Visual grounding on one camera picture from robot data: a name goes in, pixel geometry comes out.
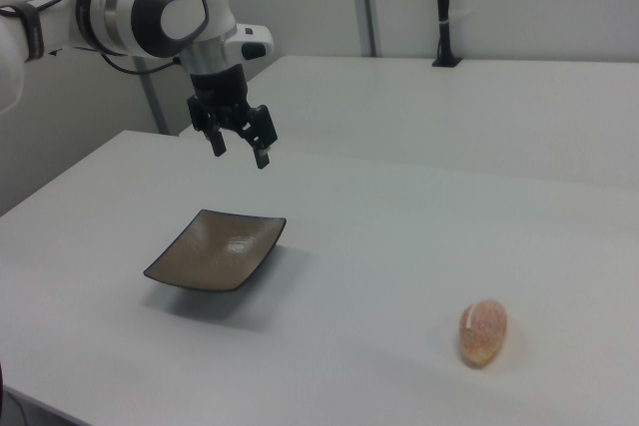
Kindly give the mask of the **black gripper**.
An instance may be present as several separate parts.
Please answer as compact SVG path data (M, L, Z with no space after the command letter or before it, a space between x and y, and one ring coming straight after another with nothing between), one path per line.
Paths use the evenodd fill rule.
M249 107L243 66L190 78L195 89L187 100L192 126L209 141L214 155L220 157L227 150L220 127L240 131L253 149L258 169L264 169L270 163L269 150L278 134L266 105Z

